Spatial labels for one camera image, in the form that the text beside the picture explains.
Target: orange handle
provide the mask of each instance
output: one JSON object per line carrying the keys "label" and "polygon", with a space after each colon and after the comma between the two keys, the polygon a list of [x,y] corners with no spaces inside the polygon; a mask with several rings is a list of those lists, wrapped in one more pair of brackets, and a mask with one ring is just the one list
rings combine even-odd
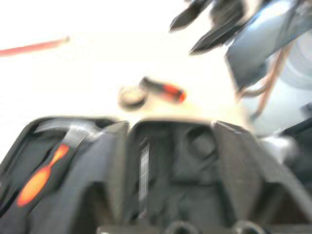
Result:
{"label": "orange handle", "polygon": [[69,150],[69,146],[65,144],[61,144],[56,150],[56,152],[54,153],[52,161],[48,165],[40,168],[30,178],[30,180],[26,183],[26,185],[20,192],[19,197],[17,199],[17,205],[19,207],[25,206],[38,195],[38,193],[43,189],[43,187],[49,180],[52,166],[58,160],[62,159],[66,155],[68,150]]}

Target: screwdriver handle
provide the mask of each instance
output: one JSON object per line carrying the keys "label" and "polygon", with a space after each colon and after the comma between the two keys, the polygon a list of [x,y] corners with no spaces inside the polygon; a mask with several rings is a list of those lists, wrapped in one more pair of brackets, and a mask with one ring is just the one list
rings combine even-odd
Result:
{"label": "screwdriver handle", "polygon": [[24,185],[18,195],[17,206],[32,209],[43,196],[54,190],[63,179],[74,154],[73,148],[61,144],[54,152],[52,160],[41,165]]}
{"label": "screwdriver handle", "polygon": [[148,90],[155,93],[162,94],[162,97],[170,101],[182,103],[186,98],[186,93],[183,89],[172,84],[152,81],[147,77],[141,80],[140,86],[146,87]]}

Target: black tool bag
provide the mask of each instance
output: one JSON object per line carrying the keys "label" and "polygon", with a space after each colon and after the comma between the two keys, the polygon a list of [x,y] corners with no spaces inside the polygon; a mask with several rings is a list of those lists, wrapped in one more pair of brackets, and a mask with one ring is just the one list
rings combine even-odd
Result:
{"label": "black tool bag", "polygon": [[0,166],[0,234],[312,233],[305,185],[249,132],[223,122],[121,123],[82,143],[62,182],[21,213],[19,192],[65,135],[34,134],[46,120],[30,123]]}

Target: white surface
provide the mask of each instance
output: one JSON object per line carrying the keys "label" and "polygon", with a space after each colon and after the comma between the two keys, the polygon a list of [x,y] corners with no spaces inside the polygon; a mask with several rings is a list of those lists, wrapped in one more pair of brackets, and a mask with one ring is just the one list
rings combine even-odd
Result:
{"label": "white surface", "polygon": [[[60,26],[71,41],[56,49],[0,58],[0,161],[25,125],[51,115],[112,116],[131,125],[146,117],[219,119],[247,127],[222,50],[188,55],[210,28],[208,12],[187,29],[168,32],[184,7],[183,0],[68,0],[54,1],[53,6],[27,1],[16,17],[23,13],[37,18],[42,28],[55,17],[52,31]],[[9,10],[1,6],[1,11]],[[32,40],[32,32],[24,33]],[[139,111],[123,111],[117,105],[119,88],[138,84],[143,76],[184,87],[187,100],[172,105],[150,96]]]}

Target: screwdriver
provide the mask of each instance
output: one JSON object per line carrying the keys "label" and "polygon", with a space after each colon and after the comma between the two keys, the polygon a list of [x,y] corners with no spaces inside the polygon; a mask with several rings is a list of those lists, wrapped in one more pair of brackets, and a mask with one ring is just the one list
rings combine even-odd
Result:
{"label": "screwdriver", "polygon": [[186,98],[186,93],[183,89],[172,84],[152,81],[148,77],[144,77],[141,80],[140,86],[148,89],[149,91],[161,94],[162,97],[170,101],[182,103]]}

